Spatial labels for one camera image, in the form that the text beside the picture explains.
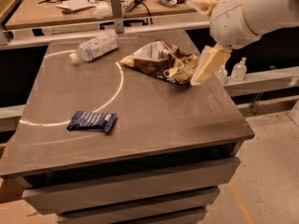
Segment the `floor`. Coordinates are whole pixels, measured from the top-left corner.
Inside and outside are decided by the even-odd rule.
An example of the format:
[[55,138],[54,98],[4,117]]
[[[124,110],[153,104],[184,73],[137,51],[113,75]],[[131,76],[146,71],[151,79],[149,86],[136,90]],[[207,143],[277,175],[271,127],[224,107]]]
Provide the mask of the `floor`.
[[[288,116],[298,97],[261,102],[257,116],[238,106],[255,137],[240,148],[241,164],[198,224],[299,223],[299,127]],[[21,200],[18,184],[0,180],[0,187],[0,223],[56,224],[55,215],[41,216]]]

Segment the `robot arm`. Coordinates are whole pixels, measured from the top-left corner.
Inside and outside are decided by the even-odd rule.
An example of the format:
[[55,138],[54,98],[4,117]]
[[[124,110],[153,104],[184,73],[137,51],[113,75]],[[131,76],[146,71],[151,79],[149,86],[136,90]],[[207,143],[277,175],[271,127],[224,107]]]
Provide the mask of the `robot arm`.
[[210,17],[211,36],[232,49],[295,26],[299,26],[299,0],[220,0]]

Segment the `white bottle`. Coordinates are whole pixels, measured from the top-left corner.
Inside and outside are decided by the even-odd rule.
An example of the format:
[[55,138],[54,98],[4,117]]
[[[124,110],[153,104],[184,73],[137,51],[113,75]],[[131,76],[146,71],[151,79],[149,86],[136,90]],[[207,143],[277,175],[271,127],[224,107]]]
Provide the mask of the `white bottle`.
[[77,51],[69,55],[73,64],[90,62],[119,46],[118,37],[115,32],[99,35],[89,41],[78,45]]
[[225,69],[225,64],[223,64],[221,68],[215,72],[215,76],[218,78],[221,85],[224,85],[227,78],[227,70]]
[[247,67],[246,67],[246,57],[242,58],[242,61],[240,61],[239,63],[235,64],[232,74],[231,74],[231,78],[234,80],[243,80],[244,76],[247,72]]

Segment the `desk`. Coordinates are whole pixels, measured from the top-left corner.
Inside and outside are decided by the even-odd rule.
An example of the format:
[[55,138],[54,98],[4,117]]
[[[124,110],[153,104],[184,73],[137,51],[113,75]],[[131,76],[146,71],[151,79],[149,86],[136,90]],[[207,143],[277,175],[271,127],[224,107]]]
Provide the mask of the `desk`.
[[[220,82],[179,86],[116,64],[157,39],[198,54],[182,30],[122,34],[118,50],[82,66],[68,61],[81,40],[50,43],[0,172],[40,213],[62,224],[190,223],[230,180],[254,133]],[[69,132],[76,110],[118,119],[111,134]]]
[[[80,11],[76,14],[62,14],[61,9],[55,4],[38,4],[43,0],[24,0],[6,24],[8,30],[38,28],[44,26],[66,25],[91,21],[111,21],[112,16],[103,19],[96,19],[91,15],[90,10]],[[166,7],[158,0],[144,0],[149,8],[151,16],[173,15],[194,12],[192,8],[184,4],[177,4],[174,7]],[[125,13],[125,19],[146,18],[148,11],[142,5],[138,5],[131,12]]]

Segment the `small white bottle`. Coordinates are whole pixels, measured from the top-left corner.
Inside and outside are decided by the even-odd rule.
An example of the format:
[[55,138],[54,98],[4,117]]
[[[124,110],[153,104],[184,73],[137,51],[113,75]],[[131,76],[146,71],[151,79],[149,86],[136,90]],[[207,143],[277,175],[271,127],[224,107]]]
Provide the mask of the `small white bottle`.
[[221,68],[215,72],[215,76],[218,78],[221,85],[224,85],[227,78],[227,70],[225,69],[225,64],[223,64]]
[[99,35],[78,45],[77,51],[69,55],[70,62],[80,64],[90,62],[119,46],[115,32]]
[[247,72],[246,57],[243,57],[242,61],[235,64],[231,74],[231,78],[237,81],[243,80],[246,72]]

